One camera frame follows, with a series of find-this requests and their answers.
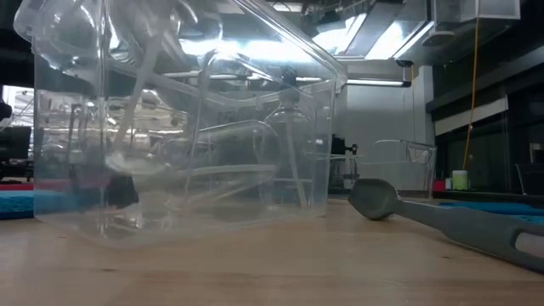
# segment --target gray plastic spoon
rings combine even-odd
[[[358,179],[348,200],[370,220],[398,214],[440,230],[467,247],[544,273],[544,226],[464,207],[402,201],[391,184],[376,178]]]

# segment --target wall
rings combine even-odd
[[[359,154],[382,139],[404,139],[418,143],[434,143],[434,125],[425,111],[433,98],[432,69],[418,71],[413,88],[349,86],[345,99],[340,95],[336,108],[334,133],[346,139],[346,145],[357,144]],[[398,160],[405,148],[384,145],[373,151],[373,162]],[[425,184],[422,165],[376,165],[360,167],[363,177],[386,179],[397,189],[419,190]]]

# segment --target wooden table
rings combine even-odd
[[[406,219],[325,218],[138,251],[36,220],[0,223],[0,305],[544,304],[544,276],[456,246]]]

